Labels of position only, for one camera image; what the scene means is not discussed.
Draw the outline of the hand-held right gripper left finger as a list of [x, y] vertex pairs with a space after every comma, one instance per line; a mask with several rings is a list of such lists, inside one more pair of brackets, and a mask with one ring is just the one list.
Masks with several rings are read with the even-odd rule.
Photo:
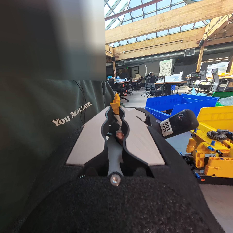
[[85, 172], [93, 167], [100, 172], [108, 162], [106, 135], [112, 108], [106, 107], [83, 125], [83, 129], [71, 150], [66, 165], [78, 166]]

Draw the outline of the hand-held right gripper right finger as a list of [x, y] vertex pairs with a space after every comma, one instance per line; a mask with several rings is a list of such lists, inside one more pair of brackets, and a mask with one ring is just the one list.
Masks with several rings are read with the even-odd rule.
[[[119, 108], [122, 120], [122, 107]], [[123, 175], [133, 175], [142, 170], [144, 175], [151, 174], [150, 167], [163, 166], [165, 161], [155, 143], [157, 133], [149, 126], [121, 126], [124, 134], [120, 168]]]

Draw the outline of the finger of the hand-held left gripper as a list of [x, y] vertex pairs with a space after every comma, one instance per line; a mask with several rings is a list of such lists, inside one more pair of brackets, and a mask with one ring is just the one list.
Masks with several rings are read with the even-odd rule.
[[118, 125], [119, 127], [122, 126], [122, 120], [120, 118], [120, 115], [117, 114], [111, 114], [109, 117], [109, 126]]
[[137, 109], [127, 110], [122, 107], [122, 126], [147, 126], [146, 115]]

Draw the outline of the yellow lego connector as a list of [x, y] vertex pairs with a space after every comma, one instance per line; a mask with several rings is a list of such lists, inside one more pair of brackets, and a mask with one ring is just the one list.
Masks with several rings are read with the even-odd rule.
[[120, 107], [120, 102], [114, 102], [114, 103], [110, 103], [112, 110], [114, 112], [115, 115], [119, 115], [119, 107]]

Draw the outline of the yellow lego vehicle model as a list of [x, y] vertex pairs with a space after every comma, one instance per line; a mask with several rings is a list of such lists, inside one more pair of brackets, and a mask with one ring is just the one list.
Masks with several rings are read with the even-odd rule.
[[186, 154], [180, 155], [198, 183], [233, 186], [233, 133], [221, 129], [190, 132]]

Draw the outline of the person's left hand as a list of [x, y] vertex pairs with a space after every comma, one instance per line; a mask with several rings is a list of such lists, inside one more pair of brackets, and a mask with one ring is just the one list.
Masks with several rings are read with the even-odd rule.
[[116, 141], [120, 144], [123, 145], [123, 140], [124, 140], [124, 134], [122, 132], [121, 129], [119, 129], [118, 131], [116, 131]]

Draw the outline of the blue plastic bin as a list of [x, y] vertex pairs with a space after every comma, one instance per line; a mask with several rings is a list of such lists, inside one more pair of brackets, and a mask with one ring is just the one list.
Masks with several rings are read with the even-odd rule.
[[191, 94], [175, 94], [148, 98], [145, 109], [157, 119], [164, 121], [167, 118], [189, 109], [197, 117], [203, 107], [214, 107], [219, 97], [209, 97]]

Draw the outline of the black office chair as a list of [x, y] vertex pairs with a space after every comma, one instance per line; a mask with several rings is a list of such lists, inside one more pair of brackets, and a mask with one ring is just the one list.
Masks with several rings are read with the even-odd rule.
[[211, 87], [209, 92], [232, 92], [233, 91], [233, 76], [219, 75], [218, 69], [208, 69], [206, 72], [207, 79], [211, 79]]
[[147, 76], [145, 76], [145, 90], [144, 97], [155, 96], [159, 97], [162, 95], [162, 90], [155, 83], [159, 80], [159, 77], [155, 76], [153, 72], [150, 72]]
[[186, 94], [192, 94], [192, 91], [194, 91], [196, 95], [208, 95], [212, 82], [207, 80], [205, 71], [200, 71], [188, 75], [187, 85], [191, 89], [186, 91]]
[[126, 99], [124, 96], [129, 94], [129, 95], [133, 95], [133, 92], [130, 92], [130, 82], [126, 81], [126, 82], [114, 82], [113, 84], [113, 89], [115, 92], [117, 92], [119, 94], [119, 96], [122, 99]]

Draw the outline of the yellow plastic bin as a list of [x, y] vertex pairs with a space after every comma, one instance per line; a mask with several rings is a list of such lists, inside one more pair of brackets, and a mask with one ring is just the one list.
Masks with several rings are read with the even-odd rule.
[[233, 106], [203, 107], [197, 116], [198, 133], [208, 131], [233, 131]]

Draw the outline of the green plastic bin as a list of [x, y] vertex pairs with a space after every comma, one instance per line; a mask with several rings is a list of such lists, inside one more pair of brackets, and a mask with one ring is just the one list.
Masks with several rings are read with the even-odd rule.
[[212, 97], [219, 97], [220, 98], [226, 98], [226, 97], [230, 97], [230, 96], [233, 96], [233, 92], [214, 92], [212, 94]]

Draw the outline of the green storage bin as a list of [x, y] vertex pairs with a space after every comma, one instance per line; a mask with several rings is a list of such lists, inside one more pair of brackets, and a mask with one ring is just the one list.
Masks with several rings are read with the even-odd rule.
[[220, 98], [217, 102], [221, 106], [232, 106], [233, 105], [233, 96]]

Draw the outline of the white notice board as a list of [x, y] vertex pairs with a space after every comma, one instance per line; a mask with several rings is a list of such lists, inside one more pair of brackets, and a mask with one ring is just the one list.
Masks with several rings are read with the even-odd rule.
[[159, 62], [159, 77], [171, 76], [173, 59]]

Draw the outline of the grey ventilation duct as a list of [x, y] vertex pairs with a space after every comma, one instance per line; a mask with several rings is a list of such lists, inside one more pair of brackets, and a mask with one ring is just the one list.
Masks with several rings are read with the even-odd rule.
[[[133, 66], [133, 65], [142, 65], [144, 63], [150, 63], [154, 61], [161, 61], [166, 59], [178, 59], [182, 57], [198, 57], [200, 53], [200, 48], [192, 48], [187, 50], [194, 50], [194, 53], [186, 56], [186, 50], [173, 51], [161, 54], [153, 54], [149, 56], [136, 57], [130, 59], [122, 59], [120, 61], [124, 61], [124, 65], [122, 66]], [[209, 45], [204, 47], [203, 55], [217, 54], [217, 53], [225, 53], [233, 51], [233, 42], [221, 43], [217, 45]]]

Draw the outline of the wooden support post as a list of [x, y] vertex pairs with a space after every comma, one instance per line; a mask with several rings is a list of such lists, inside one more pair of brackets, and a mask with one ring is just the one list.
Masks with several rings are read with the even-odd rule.
[[199, 57], [198, 57], [196, 72], [200, 72], [204, 48], [205, 48], [204, 45], [200, 47], [200, 52], [199, 52]]

